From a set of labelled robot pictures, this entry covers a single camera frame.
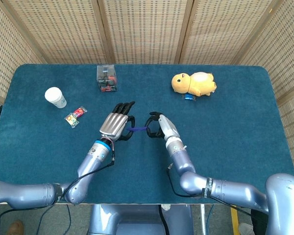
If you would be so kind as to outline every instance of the clear plastic box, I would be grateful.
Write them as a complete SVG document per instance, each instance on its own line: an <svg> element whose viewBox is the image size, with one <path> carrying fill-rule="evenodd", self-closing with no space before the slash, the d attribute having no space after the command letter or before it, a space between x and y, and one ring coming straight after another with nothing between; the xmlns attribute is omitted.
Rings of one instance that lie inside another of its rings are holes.
<svg viewBox="0 0 294 235"><path fill-rule="evenodd" d="M97 83L102 92L117 90L117 76L114 65L97 65Z"/></svg>

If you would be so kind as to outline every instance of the purple string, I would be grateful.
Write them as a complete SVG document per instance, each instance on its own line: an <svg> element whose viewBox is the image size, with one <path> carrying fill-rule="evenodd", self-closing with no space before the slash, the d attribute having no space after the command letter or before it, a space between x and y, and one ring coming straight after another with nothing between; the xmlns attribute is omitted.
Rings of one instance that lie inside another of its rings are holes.
<svg viewBox="0 0 294 235"><path fill-rule="evenodd" d="M128 131L133 131L133 132L145 131L145 130L147 130L147 127L146 126L144 126L144 127L127 127L127 130Z"/></svg>

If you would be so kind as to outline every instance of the snack package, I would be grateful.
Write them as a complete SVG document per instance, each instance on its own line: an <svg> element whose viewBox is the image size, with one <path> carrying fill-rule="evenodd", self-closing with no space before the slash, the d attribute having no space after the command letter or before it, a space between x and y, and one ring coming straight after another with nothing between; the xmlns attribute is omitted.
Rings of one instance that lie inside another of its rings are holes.
<svg viewBox="0 0 294 235"><path fill-rule="evenodd" d="M72 114L75 118L78 118L86 112L87 112L87 110L83 106L81 106L78 109L76 109Z"/></svg>
<svg viewBox="0 0 294 235"><path fill-rule="evenodd" d="M64 119L71 125L72 128L76 127L79 124L79 121L72 113L67 115Z"/></svg>

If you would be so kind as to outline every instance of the stuffed duck toy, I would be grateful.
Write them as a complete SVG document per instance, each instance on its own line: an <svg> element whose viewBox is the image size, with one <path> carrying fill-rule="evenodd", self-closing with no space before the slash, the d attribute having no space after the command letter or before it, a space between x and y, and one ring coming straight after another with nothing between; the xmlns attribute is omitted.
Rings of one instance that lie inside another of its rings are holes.
<svg viewBox="0 0 294 235"><path fill-rule="evenodd" d="M217 88L211 73L196 72L189 76L186 73L175 75L171 81L175 92L190 93L196 96L210 95Z"/></svg>

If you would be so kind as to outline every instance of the black cable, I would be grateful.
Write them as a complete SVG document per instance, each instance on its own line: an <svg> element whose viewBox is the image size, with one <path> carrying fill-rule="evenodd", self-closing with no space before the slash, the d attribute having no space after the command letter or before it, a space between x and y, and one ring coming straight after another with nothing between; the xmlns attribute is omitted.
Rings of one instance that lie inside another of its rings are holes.
<svg viewBox="0 0 294 235"><path fill-rule="evenodd" d="M63 235L66 235L68 233L68 231L70 230L70 227L71 227L71 222L72 222L70 208L69 208L68 204L66 206L67 206L68 213L69 213L70 223L69 223L69 227L65 230L65 232L63 233Z"/></svg>
<svg viewBox="0 0 294 235"><path fill-rule="evenodd" d="M208 216L207 216L207 220L206 220L206 234L209 235L209 219L210 219L210 215L212 212L212 209L214 208L215 204L212 205L212 207L209 210Z"/></svg>
<svg viewBox="0 0 294 235"><path fill-rule="evenodd" d="M170 169L171 169L171 167L172 167L172 165L170 165L170 166L167 168L166 172L167 172L167 176L168 176L169 181L170 181L170 185L171 185L172 191L173 191L173 193L174 193L175 195L177 195L177 196L179 196L179 197L199 197L199 196L202 196L201 193L197 193L197 194L193 194L193 195L183 195L183 194L178 194L178 193L176 193L176 191L174 190L174 186L173 186L173 183L172 183L171 177L170 177ZM250 217L252 217L252 218L254 218L254 219L257 219L257 220L260 221L261 223L267 224L267 223L266 223L265 221L263 221L262 219L259 219L259 218L255 217L255 216L253 216L252 214L250 214L250 213L248 213L248 212L246 212L246 211L244 211L244 210L242 210L242 209L240 209L240 208L237 208L237 207L235 207L235 206L233 206L233 205L231 205L231 204L229 204L229 203L226 203L226 202L224 202L224 201L222 201L222 200L220 200L220 199L218 199L218 198L216 198L216 197L211 196L210 198L213 199L213 200L215 200L215 201L217 201L217 202L220 202L220 203L222 203L222 204L224 204L224 205L226 205L226 206L228 206L228 207L231 207L231 208L233 208L233 209L236 209L237 211L239 211L239 212L241 212L241 213L247 214L247 215L249 215Z"/></svg>
<svg viewBox="0 0 294 235"><path fill-rule="evenodd" d="M41 221L43 220L44 215L54 206L55 204L51 205L47 210L45 210L45 212L41 215L40 220L39 220L39 224L38 224L38 228L36 231L36 235L38 235L39 233L39 229L40 229L40 225L41 225Z"/></svg>
<svg viewBox="0 0 294 235"><path fill-rule="evenodd" d="M76 178L76 179L75 179L72 183L70 183L69 186L64 190L64 192L63 192L61 198L60 198L58 201L60 201L62 198L64 198L65 194L68 192L68 190L70 190L70 188L72 187L72 185L74 185L74 184L75 184L77 181L79 181L80 179L82 179L82 178L84 178L84 177L86 177L86 176L88 176L88 175L94 174L94 173L96 173L96 172L98 172L98 171L101 171L101 170L103 170L103 169L105 169L105 168L108 168L108 167L110 167L110 166L113 166L113 165L114 165L114 160L115 160L115 151L114 151L114 150L112 151L112 156L111 156L111 157L112 157L112 160L111 160L111 162L110 162L109 164L107 164L107 165L105 165L105 166L103 166L103 167L101 167L101 168L99 168L99 169L97 169L97 170L93 170L93 171L91 171L91 172L89 172L89 173L87 173L87 174L85 174L85 175L82 175L82 176ZM49 208L48 208L48 209L42 214L42 216L41 216L41 218L40 218L40 221L39 221L39 225L38 225L38 229L37 229L37 233L36 233L36 234L38 234L38 232L39 232L39 227L40 227L41 220L42 220L43 216L47 213L47 211L49 211L49 210L55 205L56 202L57 202L57 201L54 201L54 203L53 203L52 205L50 205L50 206L46 206L46 207L49 207ZM38 207L38 208L30 208L30 209L10 209L10 210L4 211L4 212L2 212L2 213L0 214L0 220L1 220L1 217L2 217L4 214L9 213L9 212L14 212L14 211L30 211L30 210L42 209L42 208L46 208L46 207ZM69 218L70 218L70 225L69 225L69 228L68 228L68 229L70 229L70 227L71 227L71 213L70 213L69 208L68 208L68 211L69 211Z"/></svg>
<svg viewBox="0 0 294 235"><path fill-rule="evenodd" d="M158 211L159 211L159 215L160 215L161 221L163 223L163 226L165 227L166 235L170 235L167 222L166 222L166 220L165 220L165 218L164 218L164 216L162 214L161 205L158 205Z"/></svg>
<svg viewBox="0 0 294 235"><path fill-rule="evenodd" d="M37 207L37 208L30 208L30 209L9 209L0 214L0 226L1 226L1 217L9 212L16 212L16 211L30 211L30 210L37 210L41 208L46 208L46 207Z"/></svg>
<svg viewBox="0 0 294 235"><path fill-rule="evenodd" d="M73 182L70 183L69 186L64 190L64 192L63 192L63 194L62 194L62 196L61 196L61 198L59 200L61 200L62 198L64 198L65 194L70 190L70 188L72 187L72 185L74 185L80 179L82 179L82 178L84 178L84 177L86 177L88 175L94 174L94 173L96 173L98 171L101 171L101 170L103 170L105 168L108 168L110 166L113 166L114 165L114 159L115 159L115 153L112 152L112 160L111 160L111 162L109 164L107 164L107 165L105 165L105 166L103 166L101 168L98 168L97 170L93 170L93 171L91 171L91 172L89 172L89 173L87 173L85 175L82 175L82 176L76 178L75 180L73 180Z"/></svg>
<svg viewBox="0 0 294 235"><path fill-rule="evenodd" d="M174 190L174 186L173 186L173 183L172 183L172 180L171 180L171 177L170 177L170 168L167 168L167 176L169 178L169 181L170 181L170 185L171 185L171 188L172 188L172 191L173 193L176 195L176 196L179 196L179 197L201 197L202 194L201 193L197 193L197 194L193 194L193 195L183 195L183 194L178 194L175 190Z"/></svg>

